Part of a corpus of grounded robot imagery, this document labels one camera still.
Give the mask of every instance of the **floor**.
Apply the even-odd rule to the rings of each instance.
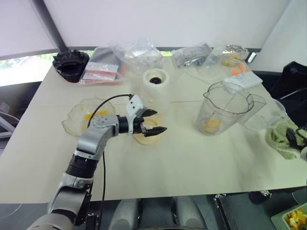
[[[297,202],[303,204],[306,202],[306,188],[300,188],[291,193],[279,191],[273,193],[272,197],[264,204],[255,205],[248,199],[248,193],[229,195],[226,197],[232,215],[235,220],[235,226],[232,230],[274,230],[271,222],[271,216],[278,214],[288,208],[297,205]],[[212,195],[197,195],[192,197],[194,202],[203,215],[208,230],[226,230],[219,209],[214,205]],[[103,209],[102,225],[100,230],[107,230],[111,222],[113,213],[119,201],[106,201]],[[143,215],[139,228],[149,227],[173,227],[170,211],[171,199],[148,198],[143,200]],[[0,229],[22,230],[27,229],[31,223],[46,213],[47,204],[22,204],[19,205],[0,205]],[[90,212],[99,213],[100,202],[92,202]],[[84,230],[84,225],[74,227],[74,230]]]

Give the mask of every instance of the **orange food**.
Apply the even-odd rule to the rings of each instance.
[[[215,133],[220,129],[221,120],[218,118],[210,118],[206,123],[202,124],[202,128],[207,133]]]
[[[95,113],[95,115],[108,115],[109,113],[106,110],[99,110]],[[84,114],[84,117],[86,120],[90,120],[92,114],[88,113],[88,114]]]
[[[306,224],[307,215],[304,213],[303,209],[300,208],[286,215],[284,220],[291,230],[298,230],[299,226]]]
[[[237,75],[237,74],[239,74],[239,72],[236,71],[236,70],[233,70],[231,73],[232,73],[232,75]]]

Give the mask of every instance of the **plastic wrap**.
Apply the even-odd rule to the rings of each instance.
[[[103,101],[105,100],[100,98],[84,99],[79,104],[74,106],[67,114],[67,119],[62,121],[65,131],[76,137],[81,136],[81,134],[87,129],[88,122],[94,110]],[[95,113],[95,116],[115,114],[115,107],[110,102],[107,102],[99,108],[99,110]]]
[[[223,51],[222,64],[228,67],[234,67],[237,65],[237,60],[245,60],[248,57],[248,50],[243,46],[227,45]]]
[[[149,39],[142,38],[128,45],[113,41],[108,45],[122,62],[139,74],[149,69],[162,68],[163,55]]]
[[[207,43],[185,47],[172,51],[172,59],[178,68],[202,65],[211,54],[212,49]]]
[[[219,69],[222,62],[222,52],[225,46],[214,47],[204,63],[196,67],[200,80],[212,84],[219,81]]]
[[[80,84],[120,84],[126,66],[111,48],[97,47],[87,63]]]

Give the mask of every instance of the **tabletop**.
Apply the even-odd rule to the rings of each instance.
[[[239,124],[204,136],[195,127],[205,83],[194,69],[165,68],[172,79],[168,112],[160,115],[167,131],[143,146],[121,134],[106,147],[106,200],[234,193],[306,185],[306,163],[285,160],[265,140],[266,130]],[[223,70],[217,75],[225,77]],[[46,75],[0,157],[0,203],[45,203],[54,195],[76,148],[77,137],[61,121],[85,98],[137,93],[141,77],[130,72],[118,86],[66,82],[53,68]],[[262,85],[249,89],[269,97]],[[127,99],[112,101],[122,115]],[[94,175],[92,200],[101,200],[102,161]]]

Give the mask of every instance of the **blender jar handle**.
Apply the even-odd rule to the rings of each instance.
[[[246,114],[244,114],[240,120],[239,123],[240,124],[244,124],[245,122],[247,122],[256,112],[258,112],[263,106],[266,105],[266,101],[263,97],[255,95],[255,94],[251,94],[249,95],[249,97],[252,97],[252,102],[254,103],[254,105],[252,106],[251,110],[249,110]]]

